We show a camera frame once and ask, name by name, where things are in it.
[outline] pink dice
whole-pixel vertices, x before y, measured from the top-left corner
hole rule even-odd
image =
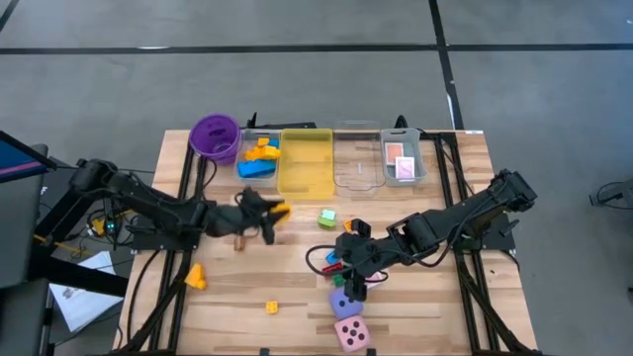
[[[334,325],[343,351],[352,352],[369,346],[369,331],[360,315],[343,319]]]

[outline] purple container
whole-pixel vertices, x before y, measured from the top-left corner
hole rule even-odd
[[[229,115],[211,114],[191,129],[189,142],[203,157],[213,159],[219,165],[229,165],[235,162],[239,151],[241,130]]]

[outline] blue block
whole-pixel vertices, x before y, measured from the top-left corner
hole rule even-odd
[[[239,173],[239,176],[242,178],[257,178],[275,173],[275,161],[255,159],[252,161],[237,162],[237,173]]]
[[[338,262],[340,258],[334,256],[334,251],[331,251],[327,256],[325,256],[325,261],[329,264],[334,264]]]

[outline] purple dice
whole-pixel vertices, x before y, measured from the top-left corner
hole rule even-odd
[[[347,298],[343,287],[337,288],[329,294],[329,304],[339,320],[355,316],[363,311],[363,303]]]

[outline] red block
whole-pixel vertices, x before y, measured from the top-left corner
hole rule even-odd
[[[343,264],[339,261],[322,269],[323,272],[334,272],[343,269]]]

